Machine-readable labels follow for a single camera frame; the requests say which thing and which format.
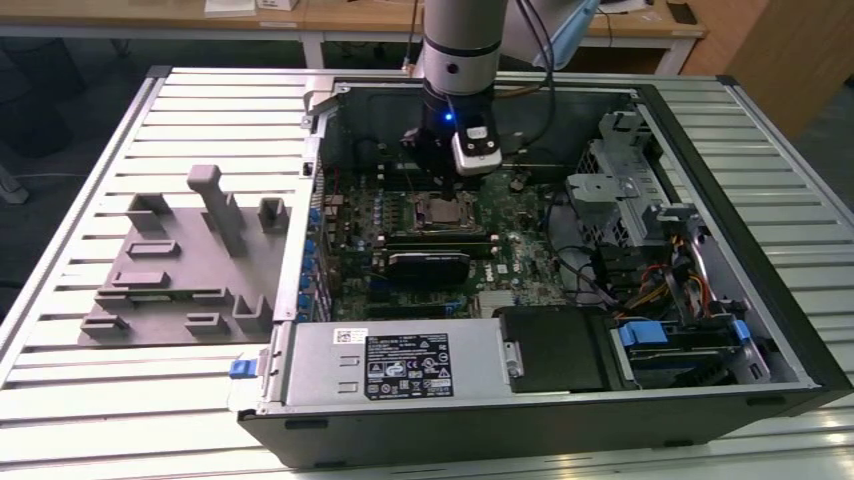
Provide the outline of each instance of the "aluminum extrusion table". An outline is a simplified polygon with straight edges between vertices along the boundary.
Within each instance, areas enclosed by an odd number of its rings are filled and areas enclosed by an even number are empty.
[[[854,475],[854,396],[696,447],[287,471],[226,408],[231,360],[258,345],[80,348],[80,321],[128,231],[122,213],[132,194],[165,192],[173,205],[195,205],[185,174],[193,164],[215,162],[223,189],[242,205],[262,196],[291,203],[313,141],[302,128],[306,102],[323,96],[337,75],[394,82],[401,73],[166,73],[144,82],[0,329],[0,470],[10,478]],[[854,373],[854,218],[741,88],[714,78],[561,78],[658,86],[840,364]]]

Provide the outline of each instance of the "wooden desk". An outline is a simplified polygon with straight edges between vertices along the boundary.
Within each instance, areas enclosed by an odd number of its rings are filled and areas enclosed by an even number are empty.
[[[323,68],[325,41],[406,42],[411,8],[411,0],[302,0],[291,12],[206,18],[205,0],[0,0],[0,36],[299,40],[307,66]],[[678,24],[665,0],[610,20],[609,28],[597,15],[582,46],[662,49],[657,73],[678,74],[705,27]]]
[[[253,17],[206,18],[205,0],[2,0],[0,24],[20,26],[259,29],[262,22],[302,26],[309,2],[291,12],[258,10]]]
[[[413,19],[413,3],[407,0],[307,0],[303,28],[315,33],[305,42],[370,41],[359,35],[370,30],[386,35],[385,41],[407,40]],[[421,32],[421,16],[417,23]],[[706,27],[677,23],[666,0],[657,0],[650,9],[609,18],[598,14],[590,25],[583,47],[652,48],[665,50],[656,73],[678,75],[694,43],[706,36]]]

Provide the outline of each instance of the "warning label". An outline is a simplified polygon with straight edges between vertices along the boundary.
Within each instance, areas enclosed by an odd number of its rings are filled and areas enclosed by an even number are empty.
[[[370,400],[454,396],[447,333],[367,337],[365,358]]]

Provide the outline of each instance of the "blue connector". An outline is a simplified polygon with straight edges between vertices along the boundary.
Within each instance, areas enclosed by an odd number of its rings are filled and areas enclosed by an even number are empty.
[[[733,321],[733,329],[736,330],[736,335],[738,335],[738,340],[742,343],[750,340],[750,329],[748,328],[748,324],[744,320]]]
[[[311,307],[311,297],[305,293],[301,293],[299,297],[297,297],[297,306],[302,309]]]
[[[321,210],[317,207],[311,207],[309,210],[309,223],[311,223],[311,225],[321,223]]]
[[[618,332],[625,347],[640,343],[668,343],[665,327],[654,320],[633,320],[618,329]]]
[[[255,378],[258,376],[258,359],[235,360],[229,369],[229,378],[234,380]]]

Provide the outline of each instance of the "metal frame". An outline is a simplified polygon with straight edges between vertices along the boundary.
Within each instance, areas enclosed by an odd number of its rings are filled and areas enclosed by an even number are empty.
[[[311,85],[331,84],[335,76],[379,77],[390,82],[406,78],[402,72],[391,70],[323,71],[322,76],[317,76],[317,72],[285,69],[175,69],[173,73],[210,75],[214,84],[233,86],[258,84],[259,75],[291,85],[298,78]],[[537,80],[542,75],[503,73],[499,78]],[[762,114],[732,93],[732,87],[712,77],[561,75],[561,78],[604,84],[645,81],[660,87],[832,353],[846,372],[854,374],[854,220]],[[850,474],[854,397],[800,417],[765,420],[697,447],[346,472],[289,471],[246,435],[237,424],[237,414],[225,407],[225,397],[230,395],[226,378],[230,361],[245,350],[257,350],[262,345],[79,349],[75,346],[79,319],[62,314],[75,305],[63,305],[70,297],[54,292],[58,285],[80,288],[82,284],[94,285],[104,280],[104,264],[91,263],[88,259],[107,258],[107,244],[116,240],[80,239],[86,234],[120,235],[127,229],[110,216],[124,208],[122,202],[127,200],[120,197],[127,194],[104,196],[103,192],[115,192],[119,187],[127,191],[151,178],[139,172],[159,171],[156,162],[124,159],[120,155],[123,143],[134,136],[132,127],[147,115],[144,105],[158,96],[154,94],[158,82],[161,80],[146,81],[12,315],[0,328],[0,379],[8,383],[0,389],[0,422],[15,426],[0,429],[4,445],[0,470],[19,470],[4,472],[7,476],[175,478],[254,474],[254,478],[265,479],[286,476],[415,480],[517,475],[557,479],[620,470],[632,478],[674,476],[712,480],[726,476],[838,478]],[[302,105],[306,93],[278,95],[281,99],[267,101]],[[314,96],[306,96],[313,100],[322,94],[323,91],[318,91]],[[198,99],[171,100],[195,102]],[[265,182],[270,178],[271,174],[250,173],[275,171],[275,166],[266,165],[277,165],[282,158],[269,160],[274,163],[259,159],[246,163],[247,170],[241,177],[247,182]],[[223,159],[223,164],[239,168],[229,159]],[[161,165],[175,165],[175,162]],[[680,195],[688,195],[676,168],[666,163],[662,166]],[[120,184],[115,183],[116,172],[124,175]],[[255,189],[238,196],[249,201],[258,196],[253,192],[262,191]],[[96,213],[108,216],[96,217]],[[42,320],[28,316],[35,309],[54,313]],[[231,392],[233,399],[237,396],[238,392]]]
[[[409,32],[341,32],[299,30],[297,24],[262,22],[266,29],[203,29],[203,28],[147,28],[147,27],[94,27],[62,25],[0,24],[0,36],[107,38],[147,40],[297,40],[303,44],[306,66],[325,68],[323,42],[390,42],[406,43]],[[582,47],[597,48],[656,48],[666,50],[656,70],[657,75],[678,75],[692,54],[697,37],[585,37]]]

